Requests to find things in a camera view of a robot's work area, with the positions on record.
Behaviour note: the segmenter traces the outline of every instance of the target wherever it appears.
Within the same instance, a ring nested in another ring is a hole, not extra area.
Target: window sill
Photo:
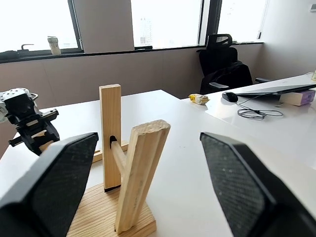
[[[263,42],[240,42],[240,43],[233,43],[233,45],[262,44],[262,43]],[[138,49],[138,50],[134,50],[134,51],[107,52],[107,53],[63,53],[60,55],[39,55],[39,56],[21,57],[21,58],[16,58],[16,59],[0,60],[0,64],[33,61],[33,60],[42,60],[42,59],[101,56],[101,55],[155,52],[155,51],[168,51],[168,50],[178,50],[178,49],[186,49],[186,48],[205,48],[205,47],[206,47],[205,45],[196,45],[196,46],[187,46],[187,47],[179,47],[179,48]]]
[[[233,42],[233,45],[246,45],[246,44],[263,44],[264,42]]]

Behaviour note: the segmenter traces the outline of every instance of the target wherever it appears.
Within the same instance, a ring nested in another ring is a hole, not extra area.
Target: yellow package
[[[189,95],[189,98],[193,103],[196,103],[198,105],[205,105],[209,101],[206,95],[200,94],[191,94]]]

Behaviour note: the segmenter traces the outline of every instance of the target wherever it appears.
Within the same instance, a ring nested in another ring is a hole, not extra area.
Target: window
[[[202,0],[131,0],[134,46],[198,44]]]
[[[50,53],[48,36],[62,52],[82,51],[71,0],[1,0],[0,9],[0,52],[34,44],[25,46],[31,54]]]
[[[258,39],[267,0],[222,0],[219,34],[230,34],[237,42]]]

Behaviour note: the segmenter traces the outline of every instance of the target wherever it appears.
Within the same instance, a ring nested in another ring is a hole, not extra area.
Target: office room
[[[316,236],[316,1],[0,9],[3,236]]]

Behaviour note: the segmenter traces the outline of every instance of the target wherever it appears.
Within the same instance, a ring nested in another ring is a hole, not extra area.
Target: robotic arm
[[[51,124],[58,111],[40,112],[34,102],[37,98],[38,95],[25,88],[0,92],[0,123],[8,120],[20,133],[19,137],[9,141],[11,146],[24,142],[39,156],[50,143],[59,141],[59,134]]]

